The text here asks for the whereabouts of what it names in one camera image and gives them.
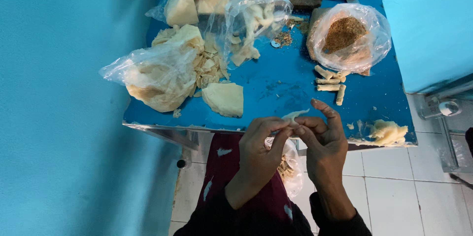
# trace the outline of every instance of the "white tile floor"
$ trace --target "white tile floor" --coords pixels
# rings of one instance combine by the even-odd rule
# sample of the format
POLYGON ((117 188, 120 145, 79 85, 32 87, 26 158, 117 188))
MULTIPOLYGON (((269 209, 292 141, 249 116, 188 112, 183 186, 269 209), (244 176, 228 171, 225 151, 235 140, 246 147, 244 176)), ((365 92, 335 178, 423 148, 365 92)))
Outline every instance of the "white tile floor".
MULTIPOLYGON (((437 148, 444 144, 440 125, 437 120, 425 121, 417 116, 419 96, 407 98, 419 146, 348 153, 343 169, 348 197, 375 236, 473 236, 473 191, 442 171, 437 154, 437 148)), ((470 120, 459 116, 455 122, 461 128, 471 126, 470 120)), ((199 139, 203 150, 193 153, 192 165, 180 172, 169 235, 189 220, 197 205, 211 135, 199 135, 199 139)), ((306 171, 305 157, 301 165, 306 171)), ((473 174, 459 175, 473 182, 473 174)), ((304 176, 303 191, 293 202, 317 235, 308 204, 315 187, 307 174, 304 176)))

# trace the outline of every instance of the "blue wall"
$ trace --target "blue wall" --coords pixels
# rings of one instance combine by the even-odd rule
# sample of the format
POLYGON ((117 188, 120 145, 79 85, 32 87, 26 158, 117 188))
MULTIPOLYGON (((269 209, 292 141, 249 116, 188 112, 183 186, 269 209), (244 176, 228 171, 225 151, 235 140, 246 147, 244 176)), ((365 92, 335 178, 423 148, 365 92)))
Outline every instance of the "blue wall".
POLYGON ((167 235, 180 148, 121 125, 98 70, 155 0, 0 0, 0 235, 167 235))
POLYGON ((431 91, 473 73, 472 0, 383 3, 406 92, 431 91))

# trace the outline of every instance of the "blue table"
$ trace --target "blue table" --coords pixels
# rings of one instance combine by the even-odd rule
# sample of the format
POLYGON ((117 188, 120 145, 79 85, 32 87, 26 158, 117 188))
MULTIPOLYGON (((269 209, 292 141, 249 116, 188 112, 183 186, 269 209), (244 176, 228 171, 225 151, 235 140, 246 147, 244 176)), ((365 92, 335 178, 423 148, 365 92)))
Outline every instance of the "blue table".
MULTIPOLYGON (((383 15, 382 0, 359 0, 361 4, 376 8, 383 15)), ((333 7, 345 0, 323 0, 322 8, 333 7)), ((308 12, 293 15, 310 18, 308 12)), ((147 45, 158 31, 168 26, 151 20, 147 45)), ((400 126, 407 125, 406 141, 417 145, 411 112, 403 90, 401 72, 396 60, 394 46, 387 56, 372 69, 372 76, 351 74, 347 77, 346 92, 342 106, 335 104, 336 92, 317 91, 314 66, 305 46, 306 36, 294 27, 290 46, 273 48, 270 44, 258 47, 261 57, 229 71, 230 80, 243 86, 244 113, 241 118, 227 118, 212 112, 202 98, 187 98, 180 106, 182 116, 160 113, 132 97, 123 116, 123 124, 142 130, 185 129, 198 131, 243 132, 252 119, 265 116, 282 117, 289 112, 310 108, 308 116, 322 116, 310 106, 316 98, 330 104, 340 113, 344 125, 353 123, 355 129, 344 126, 347 137, 361 138, 369 135, 369 128, 358 130, 357 121, 372 124, 374 120, 392 120, 400 126)))

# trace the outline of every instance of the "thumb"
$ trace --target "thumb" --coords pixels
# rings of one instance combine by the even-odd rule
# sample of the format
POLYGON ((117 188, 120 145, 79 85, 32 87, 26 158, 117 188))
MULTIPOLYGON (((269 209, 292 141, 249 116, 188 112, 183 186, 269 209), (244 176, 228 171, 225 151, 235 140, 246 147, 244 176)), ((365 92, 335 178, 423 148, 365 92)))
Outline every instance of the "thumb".
POLYGON ((294 133, 305 143, 307 148, 312 149, 315 152, 321 152, 324 148, 323 145, 317 140, 314 133, 304 125, 301 125, 294 133))
POLYGON ((276 134, 276 136, 274 137, 274 140, 272 141, 272 146, 269 153, 272 156, 275 156, 275 158, 277 158, 279 161, 281 160, 282 149, 284 149, 286 140, 291 135, 292 135, 292 130, 289 128, 284 128, 276 134))

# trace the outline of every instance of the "black sleeve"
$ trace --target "black sleeve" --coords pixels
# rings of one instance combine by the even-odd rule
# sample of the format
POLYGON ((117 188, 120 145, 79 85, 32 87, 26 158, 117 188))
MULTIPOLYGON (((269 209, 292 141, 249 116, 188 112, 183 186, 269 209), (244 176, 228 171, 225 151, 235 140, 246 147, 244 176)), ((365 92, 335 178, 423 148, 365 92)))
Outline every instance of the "black sleeve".
POLYGON ((174 236, 222 235, 223 232, 233 231, 237 211, 234 210, 225 197, 225 189, 214 195, 203 207, 196 209, 186 225, 174 233, 174 236))
POLYGON ((310 195, 310 209, 312 217, 320 228, 319 236, 371 236, 363 218, 356 211, 356 215, 347 221, 332 221, 327 218, 322 208, 322 203, 317 192, 310 195))

